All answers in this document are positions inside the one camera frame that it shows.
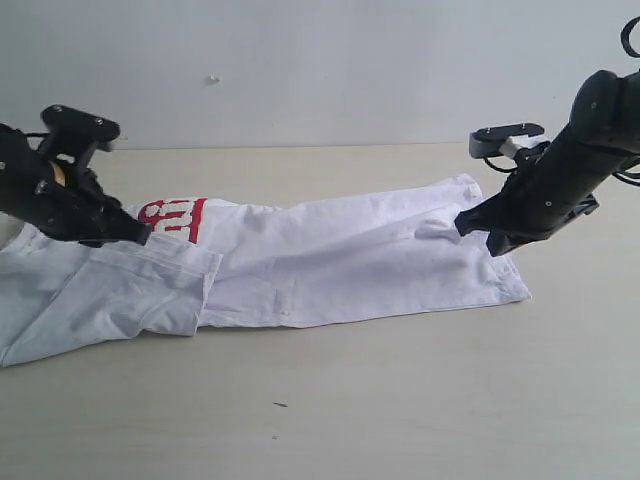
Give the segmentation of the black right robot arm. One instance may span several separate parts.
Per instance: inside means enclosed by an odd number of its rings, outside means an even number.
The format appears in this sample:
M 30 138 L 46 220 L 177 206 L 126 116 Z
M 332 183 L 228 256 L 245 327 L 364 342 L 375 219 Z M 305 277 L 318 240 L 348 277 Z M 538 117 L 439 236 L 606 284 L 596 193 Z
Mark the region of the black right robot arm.
M 469 154 L 514 165 L 497 194 L 458 214 L 458 233 L 487 233 L 494 257 L 544 241 L 597 209 L 593 192 L 606 179 L 636 183 L 628 171 L 639 163 L 639 76 L 590 76 L 553 140 L 535 123 L 486 127 L 470 134 Z

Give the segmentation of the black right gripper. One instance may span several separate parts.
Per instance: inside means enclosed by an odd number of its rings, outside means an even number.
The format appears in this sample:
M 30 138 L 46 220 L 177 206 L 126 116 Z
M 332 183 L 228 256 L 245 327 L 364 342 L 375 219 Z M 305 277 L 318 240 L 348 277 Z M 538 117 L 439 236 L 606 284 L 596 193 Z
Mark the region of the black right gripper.
M 599 173 L 586 164 L 537 164 L 511 178 L 492 198 L 455 218 L 460 236 L 488 232 L 492 257 L 548 239 L 598 207 Z

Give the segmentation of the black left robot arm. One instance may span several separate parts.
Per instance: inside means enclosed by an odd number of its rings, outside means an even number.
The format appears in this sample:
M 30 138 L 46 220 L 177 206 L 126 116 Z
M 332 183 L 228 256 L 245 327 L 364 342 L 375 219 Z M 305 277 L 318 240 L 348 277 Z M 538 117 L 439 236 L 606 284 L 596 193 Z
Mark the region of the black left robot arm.
M 151 227 L 126 213 L 89 168 L 78 170 L 31 148 L 18 129 L 1 126 L 1 211 L 45 236 L 100 248 L 120 241 L 147 243 Z

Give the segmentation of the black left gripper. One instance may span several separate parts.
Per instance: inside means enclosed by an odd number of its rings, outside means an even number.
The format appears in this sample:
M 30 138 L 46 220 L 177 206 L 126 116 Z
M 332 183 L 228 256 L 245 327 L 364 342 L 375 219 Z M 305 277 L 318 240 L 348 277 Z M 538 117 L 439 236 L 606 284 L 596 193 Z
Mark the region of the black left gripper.
M 65 160 L 50 161 L 49 166 L 52 179 L 41 180 L 34 191 L 51 208 L 41 227 L 47 236 L 82 245 L 147 243 L 151 226 L 121 210 L 120 201 L 104 192 L 91 169 L 77 176 Z

